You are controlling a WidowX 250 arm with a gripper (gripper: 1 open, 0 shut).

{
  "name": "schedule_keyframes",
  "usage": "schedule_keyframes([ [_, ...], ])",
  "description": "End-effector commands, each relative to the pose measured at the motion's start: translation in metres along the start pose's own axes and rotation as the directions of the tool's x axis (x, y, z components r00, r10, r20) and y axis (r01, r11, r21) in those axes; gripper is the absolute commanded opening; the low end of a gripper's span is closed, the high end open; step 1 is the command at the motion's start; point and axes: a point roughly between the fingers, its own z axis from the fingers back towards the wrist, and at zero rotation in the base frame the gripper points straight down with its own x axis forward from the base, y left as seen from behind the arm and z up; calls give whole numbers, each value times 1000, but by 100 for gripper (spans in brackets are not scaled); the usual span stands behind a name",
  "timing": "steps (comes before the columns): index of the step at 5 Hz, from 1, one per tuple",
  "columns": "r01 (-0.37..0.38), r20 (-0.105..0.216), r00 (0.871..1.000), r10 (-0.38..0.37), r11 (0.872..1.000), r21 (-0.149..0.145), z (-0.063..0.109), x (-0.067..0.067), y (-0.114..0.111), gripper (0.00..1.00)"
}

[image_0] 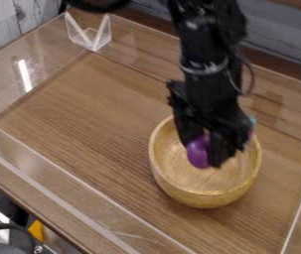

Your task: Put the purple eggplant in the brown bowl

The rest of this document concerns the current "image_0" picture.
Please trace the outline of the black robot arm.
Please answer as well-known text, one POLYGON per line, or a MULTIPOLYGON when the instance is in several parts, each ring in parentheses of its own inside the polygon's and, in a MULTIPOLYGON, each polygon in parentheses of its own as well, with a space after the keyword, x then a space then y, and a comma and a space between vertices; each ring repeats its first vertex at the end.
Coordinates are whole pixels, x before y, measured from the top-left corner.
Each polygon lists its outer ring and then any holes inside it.
POLYGON ((255 122, 239 98, 250 62, 239 50, 247 20, 236 0, 168 0, 181 40, 184 80, 168 82, 169 104, 192 165, 219 168, 246 149, 255 122))

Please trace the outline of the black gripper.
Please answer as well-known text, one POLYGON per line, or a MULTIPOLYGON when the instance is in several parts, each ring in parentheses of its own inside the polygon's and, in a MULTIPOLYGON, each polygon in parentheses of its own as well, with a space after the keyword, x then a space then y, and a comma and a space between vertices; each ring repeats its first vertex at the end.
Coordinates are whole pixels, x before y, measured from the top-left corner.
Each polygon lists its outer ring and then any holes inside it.
POLYGON ((168 82, 179 137, 185 147, 197 141, 209 142, 209 164, 220 168, 237 151, 244 151, 252 129, 219 130, 209 137, 203 121, 212 125, 247 116, 239 106, 239 98, 244 96, 243 64, 181 64, 181 71, 185 79, 168 82))

